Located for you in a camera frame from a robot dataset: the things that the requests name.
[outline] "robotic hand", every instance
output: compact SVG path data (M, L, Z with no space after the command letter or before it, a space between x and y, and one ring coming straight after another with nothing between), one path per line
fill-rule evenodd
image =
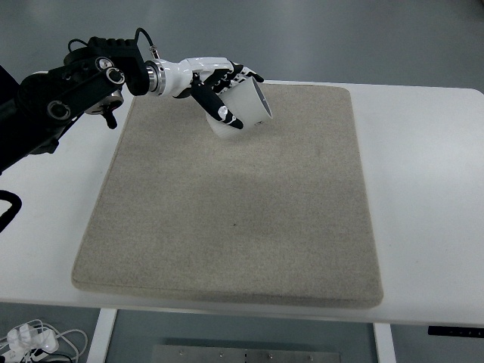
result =
M147 62L147 69L152 95L175 98L191 95L211 117L236 129L242 129L243 122L218 95L249 77L264 82L251 69L222 57L187 58L180 63L153 59Z

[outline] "robotic arm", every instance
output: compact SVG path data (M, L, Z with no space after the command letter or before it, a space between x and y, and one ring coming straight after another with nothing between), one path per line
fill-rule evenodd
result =
M143 61L139 33L146 35L154 59ZM73 42L85 47L71 51ZM124 84L134 96L192 96L214 119L242 129L244 123L219 94L253 77L247 67L223 57L160 59L150 36L137 29L134 39L74 39L62 67L35 73L21 84L0 67L0 174L28 154L53 153L61 136L84 113L100 114L116 127L113 111L123 104Z

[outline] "tabletop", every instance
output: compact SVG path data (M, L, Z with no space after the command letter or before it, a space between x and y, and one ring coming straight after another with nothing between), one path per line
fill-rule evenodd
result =
M383 283L378 307L200 303L77 290L70 272L129 112L127 90L116 130L84 115L53 155L28 156L0 177L0 188L23 201L0 234L0 301L484 326L484 96L462 88L271 82L335 85L351 94ZM0 213L6 207L0 204Z

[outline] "beige felt mat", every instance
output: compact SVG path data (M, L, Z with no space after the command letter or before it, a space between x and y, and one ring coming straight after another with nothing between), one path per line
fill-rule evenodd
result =
M274 119L218 138L191 98L136 98L73 267L79 289L367 308L383 291L343 88L261 85Z

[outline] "paper cup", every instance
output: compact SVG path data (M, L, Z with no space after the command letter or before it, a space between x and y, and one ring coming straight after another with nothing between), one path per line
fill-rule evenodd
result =
M239 130L217 121L206 113L206 120L220 138L241 135L272 118L271 108L253 77L221 93L219 97L235 117L244 124L244 128Z

